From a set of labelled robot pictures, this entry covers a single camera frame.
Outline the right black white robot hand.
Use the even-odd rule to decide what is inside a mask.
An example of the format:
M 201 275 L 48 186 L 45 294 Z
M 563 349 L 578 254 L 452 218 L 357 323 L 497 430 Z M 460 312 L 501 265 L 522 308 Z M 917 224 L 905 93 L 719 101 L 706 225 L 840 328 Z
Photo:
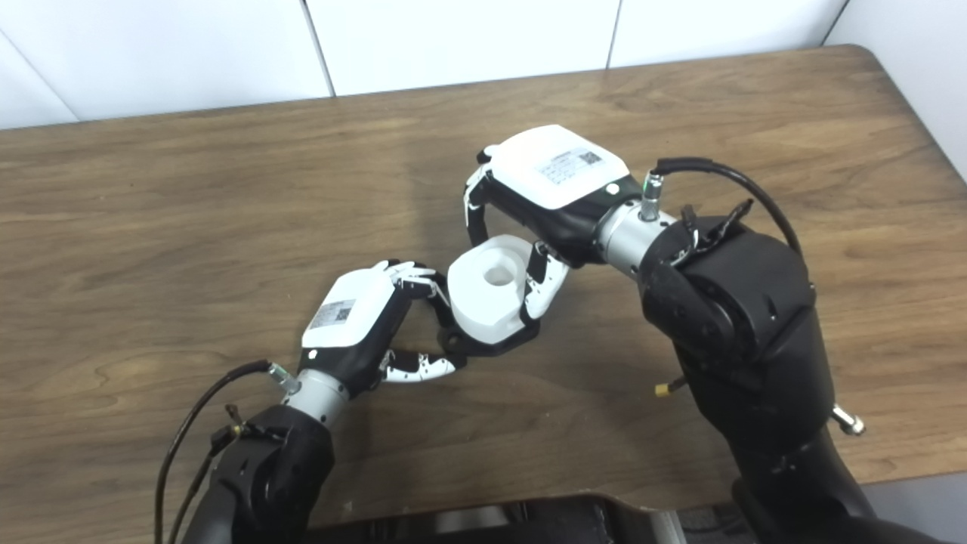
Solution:
M 605 262 L 605 224 L 640 188 L 615 154 L 568 128 L 529 128 L 477 155 L 464 186 L 473 246 L 488 240 L 487 206 L 535 234 L 525 271 L 523 323 L 541 320 L 570 269 Z

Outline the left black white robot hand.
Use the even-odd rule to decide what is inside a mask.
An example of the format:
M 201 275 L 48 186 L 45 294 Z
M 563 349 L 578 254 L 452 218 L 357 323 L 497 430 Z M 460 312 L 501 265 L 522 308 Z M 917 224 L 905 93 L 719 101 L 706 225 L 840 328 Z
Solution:
M 425 300 L 441 328 L 455 323 L 446 277 L 420 262 L 380 261 L 340 276 L 301 335 L 300 371 L 331 376 L 350 398 L 382 382 L 448 376 L 468 364 L 461 354 L 393 348 L 413 302 Z

